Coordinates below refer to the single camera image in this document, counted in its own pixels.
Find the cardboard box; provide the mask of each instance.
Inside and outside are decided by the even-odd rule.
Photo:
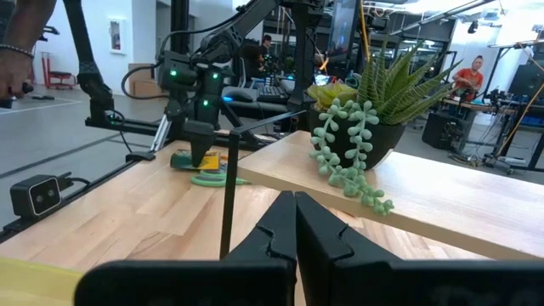
[[[133,83],[134,91],[131,93],[137,97],[147,97],[162,94],[161,88],[155,80],[137,80]]]
[[[133,63],[128,64],[128,70],[132,70],[138,67],[147,67],[153,65],[151,63]],[[155,79],[155,71],[151,69],[143,69],[141,71],[136,71],[128,77],[128,92],[132,95],[136,94],[135,82],[136,81],[152,81]]]

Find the potted plant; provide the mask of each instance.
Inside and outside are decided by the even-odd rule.
[[[451,93],[451,85],[447,83],[440,86],[440,82],[459,64],[420,83],[436,61],[436,58],[433,58],[410,74],[410,63],[423,42],[420,42],[408,54],[399,57],[389,69],[385,69],[385,43],[376,63],[370,57],[359,81],[356,96],[354,96],[354,90],[346,85],[334,88],[320,88],[313,85],[308,90],[309,95],[317,100],[317,103],[309,110],[310,131],[323,126],[324,122],[319,119],[319,114],[327,112],[334,98],[340,99],[341,106],[349,99],[360,106],[366,101],[371,101],[379,123],[366,128],[373,135],[373,149],[367,153],[366,169],[376,166],[399,143],[405,131],[406,122],[416,118],[438,100]],[[433,90],[436,90],[434,94],[428,96]],[[345,119],[339,120],[337,124],[340,126],[338,131],[330,131],[337,140],[330,144],[331,150],[342,153],[353,149],[355,144],[349,141],[351,136],[347,131],[357,122]],[[349,159],[342,157],[342,154],[340,158],[340,165],[348,167]]]
[[[436,60],[410,73],[422,42],[387,70],[386,44],[376,63],[372,57],[367,61],[356,92],[347,85],[308,90],[317,100],[309,110],[309,127],[316,148],[310,156],[319,163],[319,173],[329,175],[329,184],[343,187],[345,196],[360,196],[364,205],[382,215],[389,213],[393,203],[380,199],[383,191],[366,183],[364,170],[376,166],[397,145],[406,122],[450,94],[451,85],[440,86],[440,82],[459,64],[421,82]]]

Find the succulent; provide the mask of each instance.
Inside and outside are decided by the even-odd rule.
[[[357,102],[363,105],[370,100],[381,123],[394,125],[408,122],[455,90],[451,88],[450,83],[440,86],[440,82],[461,63],[460,61],[421,84],[420,81],[433,66],[437,56],[410,74],[412,57],[422,44],[423,41],[419,42],[408,54],[398,57],[388,69],[385,69],[386,39],[377,62],[371,57],[366,63],[360,79]],[[434,94],[428,96],[436,88],[438,89]]]
[[[323,127],[316,127],[313,131],[314,136],[310,139],[310,142],[318,145],[320,149],[312,151],[309,155],[319,163],[319,173],[329,175],[329,185],[342,187],[345,196],[360,197],[363,205],[372,207],[374,213],[386,216],[394,208],[393,202],[380,200],[384,197],[383,190],[374,190],[365,178],[366,152],[372,150],[372,144],[368,142],[372,133],[366,129],[366,124],[378,124],[380,120],[376,114],[376,110],[372,109],[371,101],[359,105],[353,100],[348,100],[342,105],[340,99],[334,99],[331,107],[319,116],[320,120],[325,122]],[[347,131],[350,136],[349,141],[356,144],[355,149],[343,153],[347,159],[353,160],[352,166],[348,168],[340,166],[340,157],[337,153],[331,152],[331,148],[327,145],[335,141],[334,134],[328,131],[331,129],[336,132],[339,129],[334,121],[337,118],[357,122]]]
[[[357,98],[357,90],[340,82],[329,83],[324,86],[312,85],[308,88],[308,95],[317,100],[315,108],[318,111],[327,111],[334,99],[344,105],[348,100]]]

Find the man in red shirt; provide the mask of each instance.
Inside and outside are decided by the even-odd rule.
[[[469,91],[466,98],[467,102],[472,101],[474,99],[474,94],[482,88],[484,76],[482,76],[478,70],[483,64],[484,57],[478,55],[470,68],[461,69],[453,76],[453,79],[456,81],[456,88]]]

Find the workbench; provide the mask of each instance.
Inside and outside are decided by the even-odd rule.
[[[541,185],[394,152],[365,173],[374,189],[393,200],[395,209],[383,217],[318,174],[309,139],[298,131],[239,160],[238,177],[305,191],[321,205],[486,257],[544,258]]]
[[[457,148],[457,153],[462,154],[462,152],[465,149],[466,144],[472,144],[472,145],[482,145],[482,146],[492,146],[497,150],[502,145],[503,135],[507,132],[510,122],[513,119],[513,115],[516,114],[517,109],[514,109],[513,107],[504,105],[504,103],[501,103],[501,107],[499,108],[498,114],[504,114],[505,119],[504,122],[501,125],[501,131],[499,132],[499,135],[497,136],[497,140],[494,144],[490,144],[489,142],[479,142],[479,141],[473,141],[469,140],[468,136],[470,134],[470,130],[473,127],[474,119],[478,115],[479,112],[488,112],[492,113],[497,111],[497,109],[491,105],[478,105],[478,104],[472,104],[472,103],[466,103],[462,102],[459,103],[459,101],[455,101],[450,98],[443,98],[442,102],[448,104],[448,105],[454,105],[458,106],[460,109],[465,110],[467,113],[464,118],[462,118],[462,138],[460,141],[460,144]]]
[[[224,189],[193,185],[190,183],[193,172],[169,167],[171,154],[189,147],[185,142],[171,143],[156,153],[154,161],[130,167],[0,244],[0,257],[81,272],[124,258],[218,259]],[[230,249],[246,237],[278,194],[277,190],[256,184],[236,187]],[[362,235],[401,258],[483,258],[400,229],[332,211]],[[304,305],[300,281],[296,299],[297,305]]]

